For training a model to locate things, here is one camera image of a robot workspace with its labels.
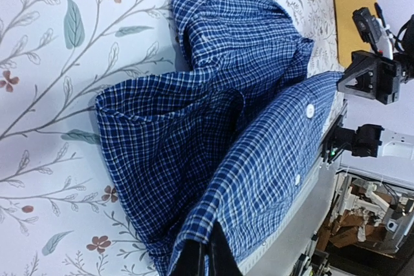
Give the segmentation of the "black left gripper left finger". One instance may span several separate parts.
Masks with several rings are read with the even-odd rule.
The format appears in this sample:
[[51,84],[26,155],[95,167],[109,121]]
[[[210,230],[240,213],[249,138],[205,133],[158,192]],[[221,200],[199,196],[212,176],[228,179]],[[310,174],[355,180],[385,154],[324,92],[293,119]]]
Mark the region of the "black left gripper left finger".
[[205,275],[206,245],[194,240],[186,240],[171,276]]

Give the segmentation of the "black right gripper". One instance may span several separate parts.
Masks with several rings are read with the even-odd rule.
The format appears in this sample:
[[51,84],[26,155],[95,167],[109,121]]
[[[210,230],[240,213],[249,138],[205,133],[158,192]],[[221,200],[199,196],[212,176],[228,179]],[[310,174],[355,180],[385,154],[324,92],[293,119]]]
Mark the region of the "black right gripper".
[[[390,64],[380,74],[379,101],[384,105],[398,100],[400,84],[413,79],[413,16],[400,28],[394,37]],[[362,98],[376,98],[378,95],[378,70],[383,57],[380,54],[357,50],[351,53],[351,64],[337,82],[337,91]]]

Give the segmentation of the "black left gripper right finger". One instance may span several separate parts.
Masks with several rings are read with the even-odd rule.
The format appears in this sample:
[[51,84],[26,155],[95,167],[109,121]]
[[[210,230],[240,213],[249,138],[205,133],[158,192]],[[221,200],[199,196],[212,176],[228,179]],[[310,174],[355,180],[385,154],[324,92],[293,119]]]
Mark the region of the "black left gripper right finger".
[[228,245],[220,223],[213,225],[208,244],[208,264],[211,276],[242,276]]

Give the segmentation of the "blue checkered button shirt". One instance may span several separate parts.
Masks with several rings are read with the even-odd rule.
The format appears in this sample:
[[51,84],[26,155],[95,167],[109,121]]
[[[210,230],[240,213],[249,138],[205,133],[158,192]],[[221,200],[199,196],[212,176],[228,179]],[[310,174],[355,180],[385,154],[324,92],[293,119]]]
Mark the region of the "blue checkered button shirt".
[[172,0],[188,71],[96,97],[103,158],[160,275],[220,223],[238,264],[281,224],[343,76],[308,76],[313,41],[274,0]]

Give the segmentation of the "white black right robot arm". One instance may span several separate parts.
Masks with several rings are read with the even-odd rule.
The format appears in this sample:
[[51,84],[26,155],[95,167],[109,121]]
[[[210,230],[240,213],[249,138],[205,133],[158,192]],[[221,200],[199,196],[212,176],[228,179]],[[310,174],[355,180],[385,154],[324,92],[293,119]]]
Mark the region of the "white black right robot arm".
[[[353,21],[363,42],[371,51],[357,50],[351,54],[351,64],[337,83],[337,89],[384,105],[395,103],[400,86],[413,79],[413,20],[407,21],[394,36],[381,12],[377,15],[363,7],[353,12]],[[365,124],[356,130],[338,125],[327,143],[333,151],[350,151],[355,157],[413,159],[413,137]]]

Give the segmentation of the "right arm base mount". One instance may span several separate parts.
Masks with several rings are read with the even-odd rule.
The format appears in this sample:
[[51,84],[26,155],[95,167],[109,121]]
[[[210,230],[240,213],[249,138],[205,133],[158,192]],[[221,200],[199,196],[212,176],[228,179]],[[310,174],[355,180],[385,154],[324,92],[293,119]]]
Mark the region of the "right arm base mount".
[[343,126],[343,116],[339,116],[323,139],[321,157],[328,164],[335,162],[344,151],[354,157],[376,158],[384,130],[373,124],[362,125],[357,130],[348,129]]

